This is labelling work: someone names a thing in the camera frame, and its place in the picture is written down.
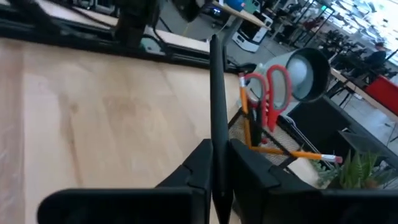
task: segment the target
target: black mesh basket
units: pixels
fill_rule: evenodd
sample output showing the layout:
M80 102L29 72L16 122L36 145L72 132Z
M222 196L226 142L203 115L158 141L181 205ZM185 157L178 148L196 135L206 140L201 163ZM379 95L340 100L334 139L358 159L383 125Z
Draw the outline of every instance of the black mesh basket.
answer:
M264 135L268 140L266 147L280 149L285 152L284 155L263 153L264 157L273 164L291 172L287 166L296 160L296 157L291 155L290 152L301 150L305 140L295 133L292 125L282 116L278 117L277 126L273 132L261 128L260 117L256 116L257 114L259 113L254 110L250 111L249 114L244 114L242 109L239 109L228 124L229 138L236 138L244 142L244 120L248 119L251 127L252 145L258 146L261 142L261 136Z

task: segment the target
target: green plant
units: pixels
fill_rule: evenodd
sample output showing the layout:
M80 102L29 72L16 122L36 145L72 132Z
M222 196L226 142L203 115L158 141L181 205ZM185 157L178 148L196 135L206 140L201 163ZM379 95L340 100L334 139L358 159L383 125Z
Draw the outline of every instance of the green plant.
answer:
M335 164L332 169L326 170L319 162L314 163L318 171L318 185L324 186L333 183L333 186L342 189L376 189L388 184L395 179L394 169L383 170L381 167L374 167L378 156L370 152L365 154L356 153L351 159L351 152L342 166Z

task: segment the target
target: red scissors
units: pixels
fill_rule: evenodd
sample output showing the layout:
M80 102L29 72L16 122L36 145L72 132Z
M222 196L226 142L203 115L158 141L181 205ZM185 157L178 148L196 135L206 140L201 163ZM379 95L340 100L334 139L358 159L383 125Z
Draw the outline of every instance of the red scissors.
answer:
M278 102L279 105L275 105L275 86L274 86L274 78L280 78L279 74L282 74L283 82L284 82L284 99L281 103ZM255 97L249 96L249 102L253 108L256 108L259 104L259 100L261 100L262 106L262 126L267 126L270 131L274 131L276 126L276 121L278 116L286 110L286 107L290 103L290 96L292 94L292 84L289 77L289 72L282 65L273 65L271 66L266 73L267 81L263 75L259 73L250 73L244 76L245 80L255 79L258 83L252 83L252 86L257 85L257 89L261 88L261 95L256 95Z

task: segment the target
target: light wood tabletop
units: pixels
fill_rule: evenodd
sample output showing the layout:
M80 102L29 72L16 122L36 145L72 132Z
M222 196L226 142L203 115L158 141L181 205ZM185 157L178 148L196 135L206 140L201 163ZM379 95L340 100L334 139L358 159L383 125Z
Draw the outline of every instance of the light wood tabletop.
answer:
M208 70L5 39L0 64L1 223L60 189L153 187L210 137Z

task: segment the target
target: mesh pencil holder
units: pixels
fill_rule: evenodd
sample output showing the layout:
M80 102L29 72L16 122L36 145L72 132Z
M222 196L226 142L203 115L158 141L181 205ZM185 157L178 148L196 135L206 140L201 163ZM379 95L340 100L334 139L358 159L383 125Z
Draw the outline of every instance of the mesh pencil holder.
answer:
M286 123L281 122L281 119L283 118L279 116L277 126L275 127L275 130L271 132L268 129L261 128L261 125L258 122L258 114L260 113L257 113L254 110L251 110L249 114L244 114L240 108L228 123L229 138L235 138L244 143L244 120L248 119L250 123L252 145L258 146L261 143L262 136L265 136L267 138L265 147L280 149L284 154L261 154L263 154L264 157L273 164L290 172L287 166L296 160L296 157L291 155L290 152L300 150L300 142L297 142L296 138L292 137L289 131L286 131L289 127Z

